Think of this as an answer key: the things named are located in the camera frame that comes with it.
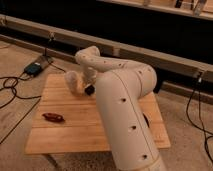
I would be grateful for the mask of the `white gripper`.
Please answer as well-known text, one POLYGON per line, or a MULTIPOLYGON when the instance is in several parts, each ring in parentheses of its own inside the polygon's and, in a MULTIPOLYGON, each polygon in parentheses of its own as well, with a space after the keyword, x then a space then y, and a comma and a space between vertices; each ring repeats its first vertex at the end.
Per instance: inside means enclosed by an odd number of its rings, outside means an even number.
MULTIPOLYGON (((78 74, 75 71, 68 71, 65 74, 64 78, 70 92, 73 95, 80 96, 81 91, 78 87, 78 74)), ((87 67, 87 66, 82 67, 82 79, 83 79, 83 83, 85 84, 84 93, 85 93, 85 88, 90 85, 93 85, 96 81, 96 78, 97 78, 97 71, 94 68, 87 67)))

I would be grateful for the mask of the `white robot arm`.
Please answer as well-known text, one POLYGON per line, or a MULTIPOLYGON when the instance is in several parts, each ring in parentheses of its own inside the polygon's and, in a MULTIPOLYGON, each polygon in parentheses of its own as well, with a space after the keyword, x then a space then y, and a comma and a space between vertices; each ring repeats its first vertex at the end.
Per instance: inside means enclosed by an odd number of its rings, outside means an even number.
POLYGON ((95 87, 96 106, 117 169, 167 171, 139 105, 157 83, 155 70, 134 60, 103 57, 95 46, 77 51, 83 81, 95 87))

